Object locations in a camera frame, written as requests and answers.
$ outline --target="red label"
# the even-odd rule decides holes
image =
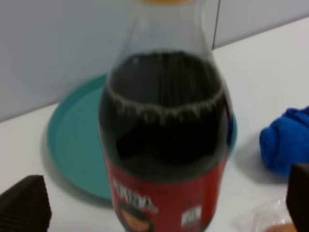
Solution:
[[[128,232],[201,232],[211,221],[226,159],[201,177],[175,184],[145,182],[105,161],[112,203]]]

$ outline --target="table surface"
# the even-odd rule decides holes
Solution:
[[[287,180],[261,162],[259,132],[286,108],[307,106],[308,41],[305,18],[214,51],[230,89],[239,137],[207,232],[232,232],[239,216],[285,196]],[[71,185],[53,166],[45,134],[55,108],[0,124],[0,192],[26,175],[43,174],[53,210],[50,232],[123,232],[112,209]]]

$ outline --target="teal tray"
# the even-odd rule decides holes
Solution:
[[[98,134],[98,106],[106,76],[73,91],[56,108],[47,131],[49,154],[59,171],[75,186],[111,201]],[[234,120],[233,151],[237,139]]]

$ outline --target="blue cloth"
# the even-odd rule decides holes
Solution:
[[[288,176],[293,164],[309,163],[309,107],[288,109],[260,134],[264,164],[274,173]]]

